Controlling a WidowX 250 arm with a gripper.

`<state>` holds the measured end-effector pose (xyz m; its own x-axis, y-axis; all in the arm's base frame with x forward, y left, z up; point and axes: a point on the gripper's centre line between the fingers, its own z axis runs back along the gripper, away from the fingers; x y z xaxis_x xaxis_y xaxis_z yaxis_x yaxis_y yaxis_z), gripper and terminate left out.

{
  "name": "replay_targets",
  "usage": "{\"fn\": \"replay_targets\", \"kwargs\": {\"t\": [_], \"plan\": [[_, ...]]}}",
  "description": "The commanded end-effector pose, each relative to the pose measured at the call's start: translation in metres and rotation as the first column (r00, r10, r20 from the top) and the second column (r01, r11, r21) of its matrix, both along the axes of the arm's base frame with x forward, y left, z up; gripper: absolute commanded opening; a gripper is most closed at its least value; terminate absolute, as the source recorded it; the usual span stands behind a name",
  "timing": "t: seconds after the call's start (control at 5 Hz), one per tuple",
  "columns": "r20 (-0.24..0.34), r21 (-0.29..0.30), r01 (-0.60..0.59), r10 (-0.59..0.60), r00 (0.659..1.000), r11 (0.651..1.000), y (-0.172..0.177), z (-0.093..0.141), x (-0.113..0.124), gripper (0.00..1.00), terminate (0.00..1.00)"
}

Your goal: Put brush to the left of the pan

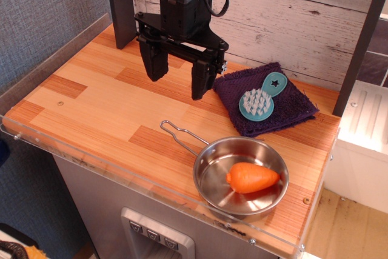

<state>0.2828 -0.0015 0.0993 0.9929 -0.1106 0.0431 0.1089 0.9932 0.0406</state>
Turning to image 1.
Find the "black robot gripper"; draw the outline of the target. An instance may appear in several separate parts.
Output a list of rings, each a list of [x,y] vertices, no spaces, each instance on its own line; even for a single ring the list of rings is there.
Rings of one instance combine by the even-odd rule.
[[[193,64],[192,100],[200,100],[213,87],[216,75],[226,66],[228,43],[212,32],[210,21],[227,11],[229,0],[219,13],[213,0],[160,0],[160,13],[136,14],[139,48],[147,76],[153,81],[168,71],[168,56]]]

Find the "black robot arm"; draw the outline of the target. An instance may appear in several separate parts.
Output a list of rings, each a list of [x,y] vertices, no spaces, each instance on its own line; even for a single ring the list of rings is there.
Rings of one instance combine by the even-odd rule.
[[[226,69],[224,55],[229,45],[212,32],[210,22],[225,15],[229,1],[218,13],[212,9],[212,0],[159,0],[159,6],[158,14],[135,15],[147,76],[152,81],[161,79],[169,70],[170,55],[191,62],[192,99],[199,100]]]

